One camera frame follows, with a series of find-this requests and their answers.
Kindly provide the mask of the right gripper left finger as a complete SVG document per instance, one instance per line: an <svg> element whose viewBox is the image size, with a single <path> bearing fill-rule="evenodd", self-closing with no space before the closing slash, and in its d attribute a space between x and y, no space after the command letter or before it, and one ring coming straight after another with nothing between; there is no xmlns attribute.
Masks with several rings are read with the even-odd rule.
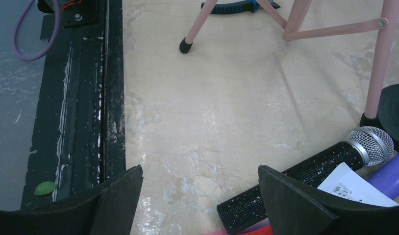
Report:
<svg viewBox="0 0 399 235"><path fill-rule="evenodd" d="M0 211L0 235L128 235L142 183L137 165L69 198L29 211Z"/></svg>

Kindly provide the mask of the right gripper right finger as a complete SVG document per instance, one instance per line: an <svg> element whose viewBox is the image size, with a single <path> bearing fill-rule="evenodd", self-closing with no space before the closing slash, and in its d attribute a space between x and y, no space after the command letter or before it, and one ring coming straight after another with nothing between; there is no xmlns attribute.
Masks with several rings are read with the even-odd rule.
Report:
<svg viewBox="0 0 399 235"><path fill-rule="evenodd" d="M340 198L267 165L259 166L258 176L275 235L399 235L399 206Z"/></svg>

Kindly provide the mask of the red sheet music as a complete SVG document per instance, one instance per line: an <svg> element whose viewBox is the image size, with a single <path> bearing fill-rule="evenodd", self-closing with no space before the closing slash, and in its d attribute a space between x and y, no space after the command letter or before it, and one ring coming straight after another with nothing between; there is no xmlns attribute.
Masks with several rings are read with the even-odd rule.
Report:
<svg viewBox="0 0 399 235"><path fill-rule="evenodd" d="M273 231L271 225L267 225L254 231L241 233L240 235L273 235Z"/></svg>

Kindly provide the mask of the white sheet music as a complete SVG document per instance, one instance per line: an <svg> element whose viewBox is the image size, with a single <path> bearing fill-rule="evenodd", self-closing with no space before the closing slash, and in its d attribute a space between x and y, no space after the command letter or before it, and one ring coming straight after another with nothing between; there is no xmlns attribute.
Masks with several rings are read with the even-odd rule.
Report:
<svg viewBox="0 0 399 235"><path fill-rule="evenodd" d="M317 189L337 197L368 205L398 206L398 203L369 184L346 163L339 164Z"/></svg>

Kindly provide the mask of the silver condenser microphone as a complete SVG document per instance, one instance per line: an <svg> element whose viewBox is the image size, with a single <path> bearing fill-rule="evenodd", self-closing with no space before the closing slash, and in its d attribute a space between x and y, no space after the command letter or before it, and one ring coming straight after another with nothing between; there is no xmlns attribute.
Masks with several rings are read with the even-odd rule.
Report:
<svg viewBox="0 0 399 235"><path fill-rule="evenodd" d="M346 163L352 170L379 165L389 160L394 149L392 138L384 130L373 126L358 127L343 141L290 167L283 174L316 188L339 164ZM230 235L267 218L259 185L218 204L217 212Z"/></svg>

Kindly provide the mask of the purple microphone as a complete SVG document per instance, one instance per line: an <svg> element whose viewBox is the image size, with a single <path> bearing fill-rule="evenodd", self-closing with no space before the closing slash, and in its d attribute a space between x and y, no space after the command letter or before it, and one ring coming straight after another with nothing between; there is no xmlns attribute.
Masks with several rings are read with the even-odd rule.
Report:
<svg viewBox="0 0 399 235"><path fill-rule="evenodd" d="M375 172L368 183L391 199L399 196L399 153Z"/></svg>

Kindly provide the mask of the pink music stand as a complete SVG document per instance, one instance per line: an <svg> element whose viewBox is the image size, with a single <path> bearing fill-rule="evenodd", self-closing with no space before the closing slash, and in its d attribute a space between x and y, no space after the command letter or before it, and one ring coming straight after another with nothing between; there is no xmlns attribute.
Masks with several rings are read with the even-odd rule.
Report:
<svg viewBox="0 0 399 235"><path fill-rule="evenodd" d="M373 66L370 76L367 101L365 105L365 112L361 117L360 125L373 125L382 127L378 116L378 107L381 97L381 91L384 84L385 74L387 71L388 62L391 54L391 45L394 39L398 15L399 15L399 0L385 0L383 1L382 10L379 18L359 22L344 24L333 27L319 28L313 30L301 31L300 27L307 14L308 8L311 4L309 0L296 0L291 8L289 18L285 20L278 12L280 7L272 0L257 0L261 8L263 8L283 29L282 38L285 41L294 41L300 39L320 38L337 35L347 35L355 33L363 33L369 31L378 31L376 38L376 45L374 51ZM209 3L207 3L203 11L209 12ZM194 39L201 30L205 21L209 17L197 16L191 29L186 37L179 44L179 51L181 53L188 53L191 49Z"/></svg>

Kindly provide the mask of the black round-base mic stand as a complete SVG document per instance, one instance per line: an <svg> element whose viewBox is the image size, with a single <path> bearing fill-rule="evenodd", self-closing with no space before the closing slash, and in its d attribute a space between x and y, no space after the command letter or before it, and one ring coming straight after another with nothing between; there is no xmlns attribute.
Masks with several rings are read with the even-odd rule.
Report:
<svg viewBox="0 0 399 235"><path fill-rule="evenodd" d="M382 129L392 138L399 151L399 84L382 89L377 116Z"/></svg>

